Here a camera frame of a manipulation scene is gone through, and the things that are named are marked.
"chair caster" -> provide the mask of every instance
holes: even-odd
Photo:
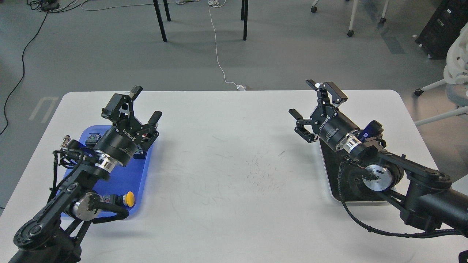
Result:
[[[417,88],[415,91],[414,91],[414,95],[416,96],[421,96],[422,94],[424,93],[424,91],[420,88]]]

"chair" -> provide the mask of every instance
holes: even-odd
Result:
[[[385,5],[383,7],[382,17],[379,20],[379,24],[383,24],[383,23],[385,23],[387,21],[387,19],[385,18],[385,13],[387,12],[387,7],[388,7],[388,2],[389,1],[390,0],[385,0]],[[314,2],[312,4],[312,8],[310,8],[310,12],[312,12],[312,13],[317,12],[317,7],[315,5],[318,2],[319,2],[319,0],[314,0]],[[353,27],[353,23],[354,23],[354,16],[356,15],[356,10],[358,9],[358,3],[359,3],[359,0],[354,0],[354,3],[352,5],[351,21],[350,21],[350,27],[349,27],[349,30],[348,30],[348,36],[349,37],[352,37],[354,35],[354,30],[352,29],[352,27]]]
[[[447,99],[456,105],[454,110],[414,122],[416,126],[435,122],[452,116],[468,119],[468,23],[461,29],[447,53],[447,64],[444,68],[444,79],[415,90],[420,96],[424,91],[446,84]]]

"table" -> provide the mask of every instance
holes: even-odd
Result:
[[[396,92],[344,92],[340,109],[358,126],[378,120],[389,151],[436,168]],[[109,124],[100,113],[111,95],[64,96],[0,217],[0,261],[13,256],[15,232],[45,205],[51,152],[66,134]],[[92,225],[82,262],[457,262],[464,237],[386,237],[349,218],[331,198],[319,144],[299,137],[288,113],[307,115],[315,105],[312,90],[143,92],[134,104],[139,120],[154,110],[163,116],[141,206],[126,220]],[[407,185],[404,178],[397,190]],[[390,205],[350,209],[373,227],[418,232]]]
[[[166,31],[164,30],[164,24],[162,22],[161,11],[159,9],[158,0],[153,0],[154,9],[156,11],[156,18],[158,19],[159,29],[161,31],[162,40],[164,42],[168,41],[166,37]],[[166,19],[168,22],[171,21],[171,16],[169,14],[169,6],[168,0],[163,0],[164,10],[166,11]],[[244,21],[244,32],[242,39],[245,41],[247,40],[247,21],[248,21],[248,14],[249,14],[249,0],[241,0],[241,20]]]

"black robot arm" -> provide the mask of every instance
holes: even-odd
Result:
[[[54,164],[57,164],[57,154],[60,154],[62,158],[70,160],[68,165],[73,169],[59,184],[56,185],[54,179],[47,205],[17,231],[14,243],[19,251],[10,263],[78,262],[80,244],[91,223],[104,223],[128,216],[122,204],[103,202],[93,187],[99,179],[107,181],[116,165],[126,166],[137,148],[147,150],[159,135],[156,128],[162,115],[160,111],[155,111],[145,125],[134,116],[133,101],[141,90],[142,87],[135,86],[129,95],[113,95],[102,110],[102,117],[113,125],[92,149],[71,140],[69,136],[64,138],[61,149],[54,152]],[[101,210],[116,215],[96,218]],[[61,213],[74,219],[65,229],[61,227]],[[77,235],[72,237],[78,227]]]
[[[309,143],[320,138],[334,152],[344,153],[337,156],[345,156],[343,161],[360,168],[364,185],[398,208],[406,225],[434,233],[446,223],[456,234],[468,236],[468,197],[451,189],[450,176],[386,151],[381,124],[372,121],[361,130],[339,111],[339,104],[347,98],[334,83],[307,83],[318,95],[314,112],[304,119],[295,109],[289,110],[302,138]],[[312,131],[305,125],[312,126]],[[392,190],[403,172],[410,181],[406,195]]]

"power adapter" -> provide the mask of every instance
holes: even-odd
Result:
[[[60,4],[57,1],[48,1],[47,4],[43,4],[41,7],[42,11],[52,11],[58,9]]]

